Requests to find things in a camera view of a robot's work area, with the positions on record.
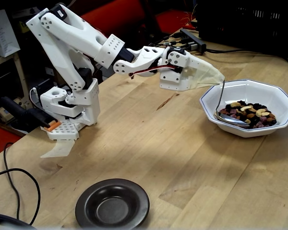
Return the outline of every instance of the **cashew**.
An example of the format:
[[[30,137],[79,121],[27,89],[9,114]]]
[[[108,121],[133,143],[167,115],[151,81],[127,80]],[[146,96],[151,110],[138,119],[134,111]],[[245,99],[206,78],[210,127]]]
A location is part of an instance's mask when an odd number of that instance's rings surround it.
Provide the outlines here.
[[[257,110],[256,116],[261,117],[261,116],[262,116],[262,113],[265,113],[265,109],[259,109],[259,110]]]
[[[252,108],[250,108],[249,109],[251,112],[253,112],[253,113],[256,113],[257,112],[257,110],[256,109],[254,109],[253,107]]]
[[[271,121],[273,121],[273,120],[275,120],[275,118],[269,117],[269,118],[267,119],[267,122],[271,122]]]
[[[247,114],[246,117],[247,117],[248,119],[251,119],[251,118],[255,117],[255,114]]]
[[[242,108],[241,108],[241,111],[243,112],[243,111],[245,111],[246,109],[250,109],[251,107],[252,107],[251,105],[242,107]]]
[[[241,104],[239,102],[233,102],[230,104],[230,107],[237,107],[237,106],[241,106]]]
[[[269,112],[264,112],[264,113],[261,114],[261,116],[269,116],[269,115],[270,115]]]

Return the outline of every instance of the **bowl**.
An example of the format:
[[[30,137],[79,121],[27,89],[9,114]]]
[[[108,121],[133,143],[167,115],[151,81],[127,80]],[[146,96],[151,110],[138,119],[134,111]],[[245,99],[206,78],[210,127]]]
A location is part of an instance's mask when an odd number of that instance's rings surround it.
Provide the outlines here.
[[[143,223],[148,211],[149,199],[143,188],[132,181],[109,179],[82,193],[75,214],[82,228],[130,230]]]
[[[233,80],[225,83],[218,111],[225,108],[227,104],[242,100],[246,104],[259,103],[265,105],[276,116],[277,123],[275,125],[255,129],[240,128],[219,121],[214,117],[213,114],[216,111],[221,90],[222,84],[211,87],[200,98],[200,103],[208,119],[216,123],[222,130],[243,138],[251,138],[271,134],[288,125],[288,95],[281,88],[249,79]]]

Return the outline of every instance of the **trail mix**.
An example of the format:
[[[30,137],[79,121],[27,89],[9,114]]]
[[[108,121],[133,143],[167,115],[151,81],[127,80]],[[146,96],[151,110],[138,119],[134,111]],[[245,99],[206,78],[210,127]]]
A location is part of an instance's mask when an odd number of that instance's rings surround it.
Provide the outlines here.
[[[244,101],[227,104],[220,113],[231,116],[250,125],[249,128],[270,127],[276,124],[276,118],[264,105],[246,104]]]

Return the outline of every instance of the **white octagonal bowl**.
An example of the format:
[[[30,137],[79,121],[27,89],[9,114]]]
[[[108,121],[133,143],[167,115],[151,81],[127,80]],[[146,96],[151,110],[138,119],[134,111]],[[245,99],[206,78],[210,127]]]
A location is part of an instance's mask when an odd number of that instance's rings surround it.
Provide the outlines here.
[[[237,101],[259,103],[267,106],[275,116],[277,123],[274,126],[244,129],[221,122],[213,116],[220,98],[222,84],[211,87],[201,98],[200,103],[210,121],[216,123],[222,130],[236,134],[243,138],[268,135],[279,128],[288,125],[288,95],[279,87],[249,79],[228,81],[225,83],[221,104],[218,111],[227,104]]]

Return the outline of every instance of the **white box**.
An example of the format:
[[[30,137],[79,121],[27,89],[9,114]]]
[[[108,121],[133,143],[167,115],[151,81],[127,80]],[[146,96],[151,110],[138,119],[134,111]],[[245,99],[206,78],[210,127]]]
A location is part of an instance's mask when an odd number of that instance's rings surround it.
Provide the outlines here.
[[[20,50],[5,10],[0,10],[0,56],[7,57]]]

